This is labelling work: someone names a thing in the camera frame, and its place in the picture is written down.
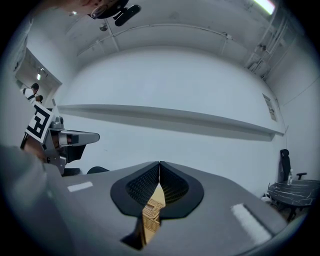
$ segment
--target white ceiling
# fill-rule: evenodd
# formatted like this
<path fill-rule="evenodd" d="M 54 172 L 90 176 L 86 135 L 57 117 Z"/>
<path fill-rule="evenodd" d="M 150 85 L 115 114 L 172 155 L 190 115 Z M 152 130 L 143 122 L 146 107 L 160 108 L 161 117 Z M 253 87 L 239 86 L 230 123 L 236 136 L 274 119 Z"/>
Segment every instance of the white ceiling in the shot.
<path fill-rule="evenodd" d="M 103 20 L 69 16 L 59 9 L 47 11 L 39 19 L 44 33 L 62 51 L 73 52 L 79 67 L 115 53 L 117 48 L 163 45 L 201 49 L 250 65 L 262 55 L 257 52 L 248 63 L 271 20 L 253 0 L 130 0 L 127 6 L 134 4 L 141 6 L 140 13 L 121 27 L 108 18 L 110 29 L 104 32 L 99 29 Z M 266 41 L 287 15 L 283 9 L 277 12 Z M 231 35 L 231 39 L 226 41 L 220 34 Z M 267 56 L 266 70 L 281 58 L 294 37 L 294 29 L 287 29 L 272 59 Z"/>

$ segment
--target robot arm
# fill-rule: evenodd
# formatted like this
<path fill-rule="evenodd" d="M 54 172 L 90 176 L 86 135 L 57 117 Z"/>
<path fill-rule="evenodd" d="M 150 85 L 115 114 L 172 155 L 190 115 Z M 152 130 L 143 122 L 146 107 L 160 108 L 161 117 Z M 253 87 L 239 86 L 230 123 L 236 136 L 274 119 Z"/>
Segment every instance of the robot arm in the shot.
<path fill-rule="evenodd" d="M 53 136 L 58 136 L 58 149 L 55 147 Z M 64 129 L 63 118 L 57 116 L 46 132 L 42 147 L 47 162 L 57 166 L 60 173 L 64 174 L 66 164 L 81 159 L 86 145 L 99 139 L 98 133 Z"/>

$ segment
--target table surface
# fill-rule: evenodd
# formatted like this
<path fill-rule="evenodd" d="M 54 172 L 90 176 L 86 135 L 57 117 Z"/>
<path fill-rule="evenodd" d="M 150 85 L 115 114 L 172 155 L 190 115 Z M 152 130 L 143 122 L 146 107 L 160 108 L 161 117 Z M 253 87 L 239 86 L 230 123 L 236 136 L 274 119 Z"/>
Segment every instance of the table surface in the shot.
<path fill-rule="evenodd" d="M 320 192 L 319 180 L 293 180 L 291 185 L 286 181 L 272 184 L 268 189 L 272 199 L 294 207 L 309 207 Z"/>

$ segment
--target black office chair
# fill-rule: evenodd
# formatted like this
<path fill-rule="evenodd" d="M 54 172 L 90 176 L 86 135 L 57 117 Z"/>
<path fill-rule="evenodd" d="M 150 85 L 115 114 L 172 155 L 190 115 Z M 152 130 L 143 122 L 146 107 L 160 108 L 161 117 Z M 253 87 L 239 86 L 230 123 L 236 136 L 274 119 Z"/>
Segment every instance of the black office chair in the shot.
<path fill-rule="evenodd" d="M 281 155 L 281 164 L 282 164 L 282 170 L 283 170 L 283 181 L 286 182 L 289 178 L 289 173 L 291 170 L 289 150 L 287 149 L 280 150 L 280 155 Z M 301 180 L 301 177 L 306 174 L 307 174 L 306 172 L 301 172 L 301 173 L 297 173 L 296 175 L 299 176 L 298 180 Z"/>

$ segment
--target ceiling pipe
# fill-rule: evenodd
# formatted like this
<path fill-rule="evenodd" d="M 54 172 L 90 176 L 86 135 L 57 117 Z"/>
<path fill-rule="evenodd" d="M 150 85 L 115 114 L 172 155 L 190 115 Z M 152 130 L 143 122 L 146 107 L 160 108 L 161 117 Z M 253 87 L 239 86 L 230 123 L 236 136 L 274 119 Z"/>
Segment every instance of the ceiling pipe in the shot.
<path fill-rule="evenodd" d="M 110 35 L 102 38 L 100 40 L 100 42 L 104 41 L 104 40 L 107 40 L 109 38 L 114 38 L 114 37 L 117 37 L 119 35 L 121 35 L 122 33 L 124 32 L 127 32 L 127 31 L 131 31 L 131 30 L 136 30 L 136 29 L 142 29 L 142 28 L 148 28 L 148 27 L 185 27 L 185 28 L 192 28 L 192 29 L 200 29 L 200 30 L 203 30 L 203 31 L 207 31 L 207 32 L 211 32 L 211 33 L 214 33 L 214 34 L 217 34 L 217 35 L 220 35 L 224 38 L 227 38 L 227 35 L 225 33 L 222 33 L 222 32 L 217 32 L 217 31 L 214 31 L 214 30 L 211 30 L 211 29 L 208 29 L 208 28 L 204 28 L 204 27 L 200 27 L 200 26 L 193 26 L 193 25 L 187 25 L 187 24 L 175 24 L 175 23 L 163 23 L 163 24 L 150 24 L 150 25 L 143 25 L 143 26 L 135 26 L 135 27 L 131 27 L 131 28 L 128 28 L 126 30 L 123 30 L 123 31 L 120 31 L 120 32 L 117 32 L 117 33 L 112 33 L 110 29 L 110 26 L 108 27 L 108 30 L 109 30 L 109 33 Z M 78 54 L 77 54 L 77 57 L 79 55 L 81 55 L 82 53 L 84 53 L 85 51 L 87 51 L 88 49 L 92 48 L 93 46 L 95 46 L 97 43 L 93 43 L 91 45 L 89 45 L 87 48 L 83 49 L 82 51 L 80 51 Z"/>
<path fill-rule="evenodd" d="M 270 58 L 271 58 L 272 55 L 274 54 L 275 48 L 279 45 L 281 39 L 284 37 L 284 34 L 285 34 L 285 32 L 287 31 L 287 28 L 288 28 L 287 24 L 288 24 L 288 20 L 285 22 L 285 24 L 284 24 L 284 26 L 283 26 L 283 28 L 282 28 L 282 30 L 281 30 L 278 38 L 276 39 L 274 45 L 272 46 L 272 49 L 271 49 L 271 51 L 270 51 L 270 54 L 271 54 Z"/>
<path fill-rule="evenodd" d="M 269 58 L 268 61 L 272 58 L 272 56 L 274 55 L 275 51 L 276 51 L 276 47 L 278 47 L 280 40 L 283 38 L 285 31 L 287 31 L 287 23 L 288 21 L 285 22 L 284 26 L 281 28 L 281 32 L 277 33 L 278 34 L 278 38 L 276 39 L 276 41 L 274 42 L 274 45 L 271 49 L 271 51 L 265 51 L 263 56 L 260 58 L 259 62 L 257 63 L 256 67 L 254 68 L 254 70 L 252 72 L 255 72 L 257 70 L 257 68 L 259 67 L 260 63 L 262 61 L 264 61 L 264 57 L 269 54 Z"/>
<path fill-rule="evenodd" d="M 69 31 L 86 15 L 82 15 L 79 16 L 76 20 L 74 20 L 71 25 L 66 29 L 66 31 L 64 32 L 65 35 L 67 35 L 69 33 Z"/>
<path fill-rule="evenodd" d="M 285 23 L 285 25 L 284 25 L 284 22 L 285 22 L 285 16 L 283 16 L 281 23 L 280 23 L 280 26 L 277 29 L 272 41 L 270 42 L 270 44 L 267 45 L 267 47 L 266 47 L 267 49 L 273 48 L 273 46 L 276 44 L 275 41 L 279 38 L 280 32 L 283 30 L 283 27 L 287 25 L 287 23 Z"/>
<path fill-rule="evenodd" d="M 267 78 L 269 77 L 269 75 L 271 74 L 271 72 L 275 69 L 275 67 L 283 60 L 283 58 L 287 55 L 287 53 L 289 52 L 289 50 L 291 49 L 291 47 L 295 44 L 296 40 L 297 40 L 297 36 L 298 34 L 295 34 L 295 37 L 292 41 L 292 43 L 290 44 L 290 46 L 288 47 L 288 49 L 286 49 L 286 51 L 284 52 L 284 54 L 281 56 L 281 58 L 276 62 L 276 64 L 273 65 L 273 67 L 269 70 L 269 72 L 267 74 L 265 74 L 262 79 L 265 81 L 267 80 Z"/>
<path fill-rule="evenodd" d="M 101 50 L 102 50 L 103 54 L 106 55 L 105 49 L 104 49 L 103 45 L 101 44 L 101 41 L 97 40 L 95 42 L 101 47 Z"/>
<path fill-rule="evenodd" d="M 252 52 L 252 54 L 250 55 L 249 59 L 248 59 L 247 62 L 245 63 L 245 66 L 244 66 L 245 68 L 250 64 L 250 61 L 252 60 L 252 58 L 254 57 L 255 53 L 256 53 L 257 50 L 258 50 L 258 46 L 259 46 L 259 45 L 263 42 L 263 40 L 265 39 L 268 31 L 270 30 L 270 28 L 271 28 L 271 26 L 272 26 L 272 23 L 273 23 L 274 20 L 275 20 L 275 17 L 276 17 L 276 15 L 277 15 L 278 9 L 279 9 L 279 5 L 277 5 L 277 6 L 275 7 L 275 10 L 274 10 L 274 12 L 273 12 L 273 14 L 272 14 L 272 17 L 271 17 L 271 20 L 270 20 L 270 22 L 269 22 L 269 25 L 268 25 L 268 27 L 265 29 L 265 31 L 264 31 L 264 33 L 263 33 L 260 41 L 257 43 L 257 45 L 256 45 L 255 48 L 254 48 L 254 51 Z"/>
<path fill-rule="evenodd" d="M 116 41 L 116 39 L 115 39 L 115 37 L 114 37 L 114 34 L 112 33 L 112 30 L 111 30 L 111 27 L 110 27 L 110 25 L 109 25 L 109 22 L 108 22 L 108 20 L 107 20 L 106 18 L 104 19 L 104 21 L 105 21 L 106 26 L 107 26 L 107 28 L 108 28 L 108 30 L 109 30 L 110 36 L 111 36 L 111 38 L 112 38 L 112 41 L 113 41 L 113 44 L 114 44 L 114 47 L 115 47 L 115 50 L 116 50 L 117 53 L 118 53 L 118 52 L 120 52 L 119 46 L 118 46 L 118 43 L 117 43 L 117 41 Z"/>
<path fill-rule="evenodd" d="M 274 31 L 272 31 L 272 30 L 270 30 L 270 32 L 271 32 L 271 36 L 270 36 L 270 39 L 268 40 L 268 43 L 266 44 L 266 46 L 268 47 L 269 45 L 270 45 L 270 43 L 271 43 L 271 41 L 272 41 L 272 39 L 274 38 Z"/>
<path fill-rule="evenodd" d="M 224 40 L 223 47 L 222 47 L 222 50 L 221 50 L 221 53 L 220 53 L 221 56 L 224 55 L 224 51 L 225 51 L 225 47 L 226 47 L 227 41 L 228 41 L 228 39 L 226 38 L 226 39 Z"/>

